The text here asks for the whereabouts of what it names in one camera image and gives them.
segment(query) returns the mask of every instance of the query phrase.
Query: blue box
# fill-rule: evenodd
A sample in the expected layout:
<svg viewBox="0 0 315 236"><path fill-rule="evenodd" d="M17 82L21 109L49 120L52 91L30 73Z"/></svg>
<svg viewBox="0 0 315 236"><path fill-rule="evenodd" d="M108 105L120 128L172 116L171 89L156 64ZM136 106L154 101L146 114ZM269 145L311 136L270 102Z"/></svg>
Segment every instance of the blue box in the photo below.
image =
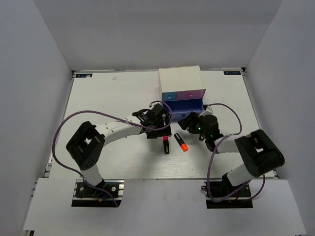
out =
<svg viewBox="0 0 315 236"><path fill-rule="evenodd" d="M173 120L181 120L186 118L191 112L198 114L203 112L202 98L179 101L165 101L165 103L172 109Z"/></svg>

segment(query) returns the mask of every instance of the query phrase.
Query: marker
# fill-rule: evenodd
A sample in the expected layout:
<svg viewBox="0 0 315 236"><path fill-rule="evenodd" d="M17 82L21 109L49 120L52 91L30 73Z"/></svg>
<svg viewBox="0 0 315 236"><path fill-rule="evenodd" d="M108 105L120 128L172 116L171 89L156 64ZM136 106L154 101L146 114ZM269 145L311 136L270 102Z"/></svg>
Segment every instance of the marker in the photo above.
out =
<svg viewBox="0 0 315 236"><path fill-rule="evenodd" d="M164 153L169 154L169 142L168 142L167 136L163 136L163 145L164 145Z"/></svg>
<svg viewBox="0 0 315 236"><path fill-rule="evenodd" d="M178 133L174 134L174 137L176 139L176 141L178 142L179 146L181 146L183 151L188 151L188 147L185 144L184 140L181 138L181 136L179 136Z"/></svg>

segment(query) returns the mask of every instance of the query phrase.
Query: black label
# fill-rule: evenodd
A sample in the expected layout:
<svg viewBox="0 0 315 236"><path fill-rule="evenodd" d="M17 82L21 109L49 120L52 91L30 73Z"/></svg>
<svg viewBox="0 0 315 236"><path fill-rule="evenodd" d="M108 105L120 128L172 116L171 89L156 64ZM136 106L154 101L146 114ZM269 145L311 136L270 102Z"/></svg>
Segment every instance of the black label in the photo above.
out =
<svg viewBox="0 0 315 236"><path fill-rule="evenodd" d="M225 75L240 75L240 71L224 71L223 72Z"/></svg>
<svg viewBox="0 0 315 236"><path fill-rule="evenodd" d="M92 77L92 74L76 74L76 78L86 78L86 77Z"/></svg>

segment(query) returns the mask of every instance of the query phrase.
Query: gray wall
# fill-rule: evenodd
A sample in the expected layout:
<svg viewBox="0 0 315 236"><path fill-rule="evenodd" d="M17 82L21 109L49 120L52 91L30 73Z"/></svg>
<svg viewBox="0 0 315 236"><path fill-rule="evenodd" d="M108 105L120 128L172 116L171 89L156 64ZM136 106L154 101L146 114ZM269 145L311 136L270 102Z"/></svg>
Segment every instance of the gray wall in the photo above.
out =
<svg viewBox="0 0 315 236"><path fill-rule="evenodd" d="M0 234L19 235L71 72L32 0L0 1Z"/></svg>
<svg viewBox="0 0 315 236"><path fill-rule="evenodd" d="M247 68L261 126L279 146L308 235L315 236L315 1L284 0Z"/></svg>
<svg viewBox="0 0 315 236"><path fill-rule="evenodd" d="M247 66L282 0L34 0L72 70Z"/></svg>

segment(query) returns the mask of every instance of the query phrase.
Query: blue panel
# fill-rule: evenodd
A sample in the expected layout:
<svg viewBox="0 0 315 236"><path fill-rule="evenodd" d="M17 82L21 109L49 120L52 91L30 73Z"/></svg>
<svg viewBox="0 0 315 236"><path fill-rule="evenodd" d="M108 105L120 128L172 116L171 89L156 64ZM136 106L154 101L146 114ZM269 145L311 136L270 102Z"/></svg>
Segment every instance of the blue panel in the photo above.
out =
<svg viewBox="0 0 315 236"><path fill-rule="evenodd" d="M190 112L202 113L202 98L165 102L173 112L173 120L186 118Z"/></svg>
<svg viewBox="0 0 315 236"><path fill-rule="evenodd" d="M162 93L162 101L175 101L177 92L164 92Z"/></svg>

